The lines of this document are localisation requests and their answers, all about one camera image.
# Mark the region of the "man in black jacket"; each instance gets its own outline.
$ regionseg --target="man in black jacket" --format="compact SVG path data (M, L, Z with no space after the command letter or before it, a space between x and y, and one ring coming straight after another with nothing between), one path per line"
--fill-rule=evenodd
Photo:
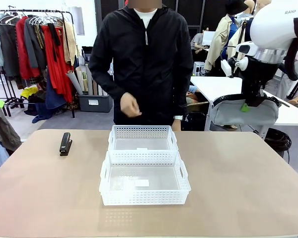
M180 14L164 5L157 9L157 2L129 0L128 6L108 14L89 69L114 99L116 124L181 130L193 70L189 31ZM112 59L114 81L107 73Z

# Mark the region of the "red garment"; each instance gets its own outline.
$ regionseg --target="red garment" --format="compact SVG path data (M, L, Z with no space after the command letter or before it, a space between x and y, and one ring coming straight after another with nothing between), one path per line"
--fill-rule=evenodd
M69 70L73 70L73 67L65 63L64 46L63 46L63 29L56 27L57 37L60 40L58 46L52 37L50 28L48 26L42 26L45 39L45 52L48 62L48 70L50 73L50 79L53 88L58 94L64 95L65 100L68 103L73 101L72 96L72 82L67 77L66 73Z
M24 24L25 20L28 19L27 16L22 17L16 24L16 40L18 44L18 54L19 54L19 68L20 74L23 79L36 78L40 76L41 71L39 68L31 68L28 52L26 51L25 41L24 41Z

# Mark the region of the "black stapler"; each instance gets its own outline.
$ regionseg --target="black stapler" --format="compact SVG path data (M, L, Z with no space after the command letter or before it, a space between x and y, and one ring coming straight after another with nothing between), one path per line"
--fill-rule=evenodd
M72 145L72 140L70 140L71 134L69 132L64 133L61 146L60 146L60 156L66 156L70 152Z

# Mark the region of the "person's left hand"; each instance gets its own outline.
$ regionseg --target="person's left hand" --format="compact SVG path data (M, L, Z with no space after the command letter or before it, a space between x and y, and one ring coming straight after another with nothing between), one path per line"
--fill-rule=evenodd
M175 119L172 126L171 126L173 131L181 131L181 121Z

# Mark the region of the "black hat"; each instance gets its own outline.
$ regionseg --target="black hat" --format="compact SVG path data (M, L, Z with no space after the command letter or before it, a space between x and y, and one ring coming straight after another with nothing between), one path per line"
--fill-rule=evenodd
M236 15L248 9L248 5L244 3L244 0L227 0L225 8L227 14Z

